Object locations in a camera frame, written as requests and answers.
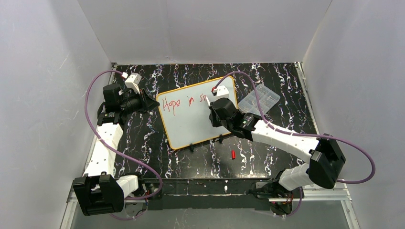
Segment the yellow framed whiteboard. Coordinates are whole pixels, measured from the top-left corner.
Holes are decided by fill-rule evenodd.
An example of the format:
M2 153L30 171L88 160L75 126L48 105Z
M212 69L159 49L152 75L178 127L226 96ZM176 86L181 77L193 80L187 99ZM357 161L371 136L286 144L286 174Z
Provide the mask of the yellow framed whiteboard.
M162 92L157 95L159 112L171 149L195 145L230 132L224 127L213 127L210 109L205 101L215 100L212 88L220 78Z

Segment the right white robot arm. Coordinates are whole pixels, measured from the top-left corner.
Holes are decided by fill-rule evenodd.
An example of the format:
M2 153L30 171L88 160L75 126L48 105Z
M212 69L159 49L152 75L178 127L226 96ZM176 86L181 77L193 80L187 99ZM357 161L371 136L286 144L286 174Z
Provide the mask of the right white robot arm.
M274 146L304 162L279 173L269 185L272 189L292 191L313 184L326 189L335 187L345 157L336 140L328 135L307 137L279 126L271 128L260 116L242 113L228 98L211 102L209 109L214 127L222 126L239 138Z

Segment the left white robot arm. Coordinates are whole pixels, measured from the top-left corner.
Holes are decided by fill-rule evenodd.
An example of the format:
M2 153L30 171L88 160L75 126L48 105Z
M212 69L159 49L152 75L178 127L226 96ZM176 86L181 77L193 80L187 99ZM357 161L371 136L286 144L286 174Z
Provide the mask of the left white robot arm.
M73 190L85 216L121 212L126 198L149 194L139 172L114 178L114 162L124 123L134 113L159 106L136 83L122 88L114 83L103 88L104 101L97 111L97 142L90 162L81 177L73 181Z

